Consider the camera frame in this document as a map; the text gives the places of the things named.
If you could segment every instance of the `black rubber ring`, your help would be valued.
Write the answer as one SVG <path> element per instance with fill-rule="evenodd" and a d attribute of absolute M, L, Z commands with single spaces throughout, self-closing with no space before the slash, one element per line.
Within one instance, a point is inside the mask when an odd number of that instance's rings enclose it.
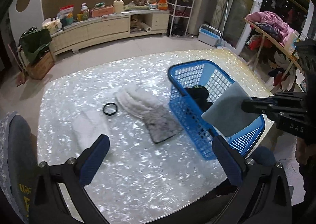
<path fill-rule="evenodd" d="M 107 112 L 105 112 L 105 108 L 106 108 L 107 106 L 115 106 L 115 111 L 114 111 L 113 113 L 107 113 Z M 107 103 L 105 106 L 103 106 L 103 112 L 104 112 L 104 114 L 107 115 L 107 116 L 112 116 L 112 115 L 116 114 L 117 111 L 118 111 L 118 106 L 117 106 L 115 103 L 110 102 L 110 103 Z"/>

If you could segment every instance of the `table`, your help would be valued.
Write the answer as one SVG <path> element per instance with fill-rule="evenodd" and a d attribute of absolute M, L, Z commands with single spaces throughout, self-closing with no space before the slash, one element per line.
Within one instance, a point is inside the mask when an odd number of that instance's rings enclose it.
<path fill-rule="evenodd" d="M 289 60 L 291 60 L 291 63 L 289 65 L 289 67 L 287 68 L 287 71 L 284 73 L 284 75 L 290 70 L 290 68 L 292 67 L 292 65 L 294 64 L 298 70 L 300 70 L 301 73 L 303 73 L 303 70 L 301 68 L 301 66 L 299 65 L 299 63 L 297 62 L 296 58 L 293 57 L 289 52 L 287 52 L 284 47 L 281 46 L 280 43 L 278 43 L 275 39 L 273 39 L 268 33 L 266 33 L 264 30 L 260 29 L 258 26 L 256 26 L 254 23 L 252 23 L 251 21 L 247 20 L 246 18 L 244 18 L 244 21 L 248 24 L 250 24 L 252 27 L 255 28 L 255 31 L 257 31 L 258 33 L 262 34 L 262 41 L 259 47 L 259 50 L 257 52 L 257 54 L 255 54 L 247 63 L 247 65 L 249 65 L 251 62 L 254 61 L 253 67 L 252 67 L 252 71 L 254 71 L 254 69 L 256 68 L 257 64 L 258 64 L 258 60 L 259 60 L 259 54 L 260 51 L 263 47 L 263 43 L 265 39 L 268 39 L 269 41 L 271 41 Z"/>
<path fill-rule="evenodd" d="M 179 51 L 102 64 L 46 85 L 38 126 L 38 161 L 53 165 L 78 157 L 82 150 L 72 121 L 81 110 L 102 111 L 102 105 L 113 102 L 113 92 L 125 84 L 142 84 L 167 105 L 171 86 L 168 68 L 198 59 L 214 61 L 252 97 L 271 95 L 262 80 L 229 50 Z M 264 118 L 265 131 L 256 146 L 273 124 Z M 121 107 L 107 121 L 110 153 L 85 189 L 111 224 L 161 218 L 188 206 L 226 179 L 219 162 L 205 161 L 184 131 L 154 144 L 143 122 Z M 64 187 L 61 189 L 70 212 L 80 219 Z"/>

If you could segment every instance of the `cabinet drawer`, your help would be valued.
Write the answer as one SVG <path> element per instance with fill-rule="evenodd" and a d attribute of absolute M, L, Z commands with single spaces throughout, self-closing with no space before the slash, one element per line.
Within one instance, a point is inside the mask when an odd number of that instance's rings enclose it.
<path fill-rule="evenodd" d="M 110 34 L 128 32 L 129 18 L 119 18 L 105 20 L 98 23 L 87 25 L 89 39 Z"/>
<path fill-rule="evenodd" d="M 160 22 L 160 23 L 168 23 L 169 21 L 169 14 L 153 14 L 153 23 Z"/>
<path fill-rule="evenodd" d="M 63 49 L 70 45 L 85 41 L 88 39 L 87 27 L 82 26 L 72 30 L 65 30 L 62 34 L 59 34 L 52 38 L 50 49 L 52 52 Z"/>
<path fill-rule="evenodd" d="M 151 28 L 153 30 L 166 30 L 168 22 L 169 14 L 154 14 Z"/>

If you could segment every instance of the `screw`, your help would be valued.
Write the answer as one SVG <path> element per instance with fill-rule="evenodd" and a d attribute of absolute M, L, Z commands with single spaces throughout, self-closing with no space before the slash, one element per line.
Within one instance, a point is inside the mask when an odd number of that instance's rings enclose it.
<path fill-rule="evenodd" d="M 40 162 L 39 163 L 39 167 L 40 168 L 44 168 L 46 166 L 47 162 Z"/>
<path fill-rule="evenodd" d="M 248 158 L 248 159 L 246 160 L 246 162 L 247 162 L 249 165 L 254 165 L 254 164 L 255 164 L 255 160 L 252 159 L 252 158 Z"/>
<path fill-rule="evenodd" d="M 76 158 L 69 158 L 68 160 L 67 160 L 67 164 L 74 164 L 76 162 Z"/>
<path fill-rule="evenodd" d="M 283 167 L 283 165 L 280 162 L 276 162 L 276 166 L 280 169 Z"/>

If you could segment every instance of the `cardboard box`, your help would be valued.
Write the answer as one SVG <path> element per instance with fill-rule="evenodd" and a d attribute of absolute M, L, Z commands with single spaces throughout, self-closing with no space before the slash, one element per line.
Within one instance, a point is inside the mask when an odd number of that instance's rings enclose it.
<path fill-rule="evenodd" d="M 26 71 L 29 76 L 35 80 L 41 80 L 48 71 L 53 67 L 54 59 L 50 51 L 47 51 L 42 59 L 33 65 L 28 65 Z"/>
<path fill-rule="evenodd" d="M 105 7 L 96 7 L 91 10 L 92 17 L 102 16 L 102 15 L 109 15 L 114 13 L 113 6 L 105 6 Z"/>

